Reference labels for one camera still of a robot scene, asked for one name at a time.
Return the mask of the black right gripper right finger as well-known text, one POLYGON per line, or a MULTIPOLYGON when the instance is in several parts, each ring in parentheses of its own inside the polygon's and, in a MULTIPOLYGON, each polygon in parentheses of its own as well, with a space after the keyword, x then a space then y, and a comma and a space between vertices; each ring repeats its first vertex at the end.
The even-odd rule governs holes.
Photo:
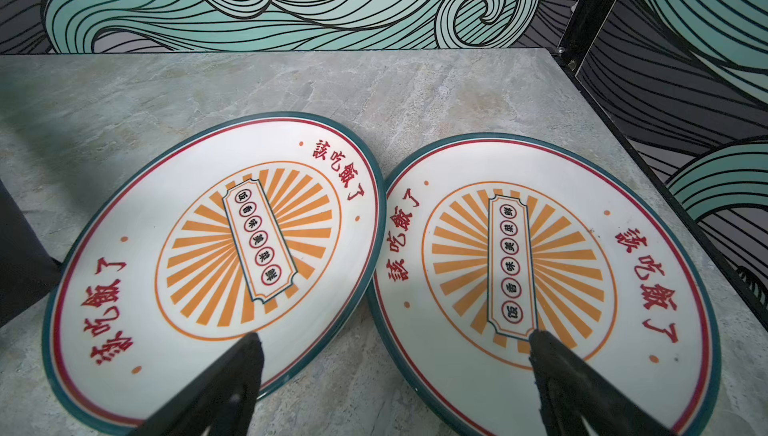
POLYGON ((547 331, 529 339, 530 363, 549 435, 671 435, 547 331))

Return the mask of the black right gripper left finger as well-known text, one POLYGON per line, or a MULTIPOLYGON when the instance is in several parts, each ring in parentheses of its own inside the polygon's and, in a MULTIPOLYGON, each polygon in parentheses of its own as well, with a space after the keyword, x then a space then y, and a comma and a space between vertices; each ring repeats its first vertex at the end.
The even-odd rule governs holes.
POLYGON ((241 338, 131 433, 133 435, 245 435, 261 386, 259 336, 241 338))

